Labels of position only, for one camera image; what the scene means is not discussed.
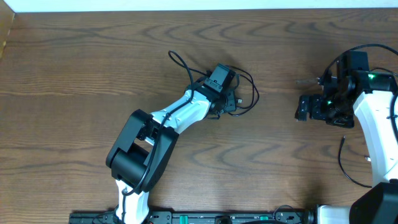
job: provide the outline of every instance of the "brown tabletop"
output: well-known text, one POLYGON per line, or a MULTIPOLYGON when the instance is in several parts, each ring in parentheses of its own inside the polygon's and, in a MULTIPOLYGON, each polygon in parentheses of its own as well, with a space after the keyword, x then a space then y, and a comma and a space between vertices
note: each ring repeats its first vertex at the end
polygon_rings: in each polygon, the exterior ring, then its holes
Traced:
MULTIPOLYGON (((189 66, 235 65, 254 77, 257 106, 184 131, 150 193, 176 211, 264 211, 351 205, 371 184, 354 129, 296 122, 302 94, 320 93, 325 67, 351 47, 398 48, 397 9, 18 14, 0 64, 0 222, 66 223, 73 211, 118 204, 105 158, 128 116, 179 99, 189 66)), ((398 58, 366 49, 371 67, 398 58)), ((237 94, 249 103, 251 86, 237 94)))

